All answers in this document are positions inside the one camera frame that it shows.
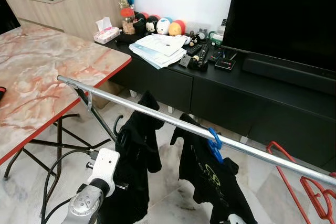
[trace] blue clothes hanger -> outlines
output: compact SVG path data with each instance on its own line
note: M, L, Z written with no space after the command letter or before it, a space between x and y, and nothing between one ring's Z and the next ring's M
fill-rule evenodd
M215 137L215 142L211 139L208 139L208 146L210 147L212 153L214 154L215 158L218 160L220 164L223 164L223 158L219 152L219 150L222 148L222 142L219 140L219 137L217 135L217 132L213 128L208 128L210 133Z

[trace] tissue box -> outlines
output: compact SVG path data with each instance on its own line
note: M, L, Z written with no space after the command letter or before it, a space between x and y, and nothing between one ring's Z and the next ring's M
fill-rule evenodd
M116 38L116 36L118 36L119 34L120 32L118 27L108 27L102 31L95 33L93 39L98 43L106 44L107 42Z

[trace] silver pole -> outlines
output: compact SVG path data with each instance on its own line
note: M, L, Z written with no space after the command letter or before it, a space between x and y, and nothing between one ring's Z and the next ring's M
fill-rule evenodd
M139 112L144 113L146 115L149 115L149 116L152 116L154 118L160 119L164 122L175 125L176 127L179 127L179 128L184 129L186 131L192 132L192 133L197 134L199 136L205 137L206 139L213 139L213 140L215 139L208 130L205 130L205 129L203 129L201 127L198 127L196 125L184 122L182 120L176 119L172 116L163 114L159 111L152 110L152 109L147 108L145 106L142 106L140 104L128 101L128 100L120 98L116 95L110 94L110 93L102 91L100 89L96 89L92 86L83 84L81 82L72 80L72 79L67 78L67 77L58 76L57 80L62 81L64 83L68 84L68 85L75 86L77 88L81 88L83 90L92 92L93 94L95 94L99 97L105 98L109 101L118 103L118 104L123 105L125 107L131 108L133 110L139 111ZM309 169L309 168L306 168L302 165L298 165L298 164L293 163L291 161L282 159L280 157L273 156L269 153L266 153L266 152L263 152L261 150L255 149L255 148L253 148L251 146L248 146L246 144L236 142L236 141L231 140L231 139L229 139L227 137L224 137L224 136L219 136L219 139L223 142L223 144L225 144L225 145L227 145L227 146L229 146L229 147L231 147L235 150L244 152L244 153L246 153L250 156L256 157L256 158L261 159L263 161L266 161L268 163L290 169L290 170L292 170L292 171L294 171L298 174L301 174L301 175L304 175L304 176L307 176L307 177L310 177L310 178L313 178L313 179L317 179L317 180L320 180L320 181L325 182L327 184L336 186L336 179L329 176L329 175L319 173L319 172L317 172L313 169Z

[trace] soundbar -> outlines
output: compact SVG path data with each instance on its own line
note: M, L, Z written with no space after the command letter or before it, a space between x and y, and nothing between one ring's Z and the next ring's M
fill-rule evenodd
M243 70L336 95L336 72L331 70L255 53L246 56Z

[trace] graphic print on shirt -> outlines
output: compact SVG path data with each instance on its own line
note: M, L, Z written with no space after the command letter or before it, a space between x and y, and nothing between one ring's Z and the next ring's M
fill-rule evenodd
M213 169L208 165L205 164L205 168L203 167L202 163L200 162L200 159L197 157L195 148L193 145L190 145L190 149L193 151L196 161L198 163L199 168L201 169L202 173L202 177L207 179L209 182L211 182L211 184L213 185L213 187L215 188L220 202L225 206L225 207L229 207L229 203L225 200L225 195L221 192L220 189L220 184L221 182L219 181L219 178L217 177L217 175L214 173Z

